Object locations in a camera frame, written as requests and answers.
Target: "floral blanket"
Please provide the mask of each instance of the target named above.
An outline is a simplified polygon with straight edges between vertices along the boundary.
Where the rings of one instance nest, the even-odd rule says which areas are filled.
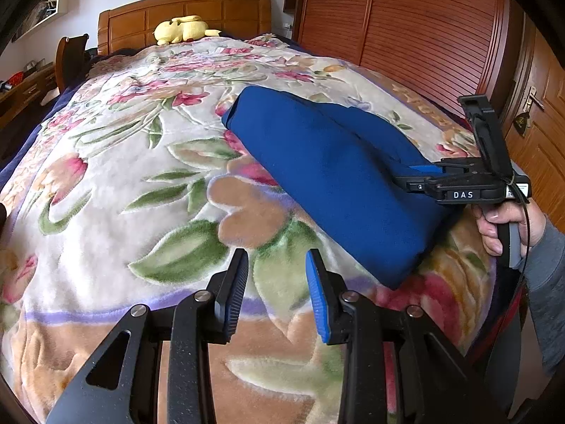
[[[38,421],[128,308],[177,304],[236,247],[248,250],[250,274],[232,342],[210,347],[219,422],[336,421],[343,353],[316,335],[304,274],[312,247],[349,288],[390,308],[422,305],[462,351],[470,346],[494,282],[472,215],[402,287],[384,288],[222,127],[252,83],[372,112],[430,160],[476,154],[467,130],[412,91],[272,35],[98,63],[0,194],[10,213],[0,242],[2,372]],[[391,414],[395,404],[389,394]]]

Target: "headboard panel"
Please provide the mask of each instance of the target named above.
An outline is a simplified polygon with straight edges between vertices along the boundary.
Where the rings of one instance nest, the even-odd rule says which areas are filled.
[[[160,22],[193,14],[211,29],[241,38],[270,32],[270,0],[140,0],[100,13],[98,53],[154,45]]]

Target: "silver bolt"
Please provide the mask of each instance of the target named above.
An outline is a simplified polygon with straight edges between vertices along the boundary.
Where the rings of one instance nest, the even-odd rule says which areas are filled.
[[[194,293],[194,299],[201,303],[204,301],[208,301],[209,299],[211,299],[211,297],[212,294],[208,290],[199,290],[196,293]]]
[[[341,297],[348,303],[354,303],[355,301],[359,300],[359,293],[353,290],[348,290],[344,291],[344,293],[341,294]]]
[[[406,308],[406,312],[410,317],[414,317],[415,319],[419,319],[424,315],[424,310],[420,306],[410,305]]]
[[[147,307],[145,305],[135,305],[129,311],[129,313],[134,317],[141,317],[146,312],[147,312]]]

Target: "gray sleeve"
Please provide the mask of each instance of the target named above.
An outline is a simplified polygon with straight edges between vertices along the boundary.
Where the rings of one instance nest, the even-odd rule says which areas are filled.
[[[543,369],[553,375],[565,357],[565,235],[549,219],[542,239],[530,250],[525,278]]]

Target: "white label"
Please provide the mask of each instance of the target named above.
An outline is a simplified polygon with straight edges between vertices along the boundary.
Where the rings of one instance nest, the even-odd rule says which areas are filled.
[[[524,196],[528,197],[528,184],[527,183],[519,183],[518,189],[524,193]],[[514,195],[510,187],[506,187],[506,199],[514,199]]]

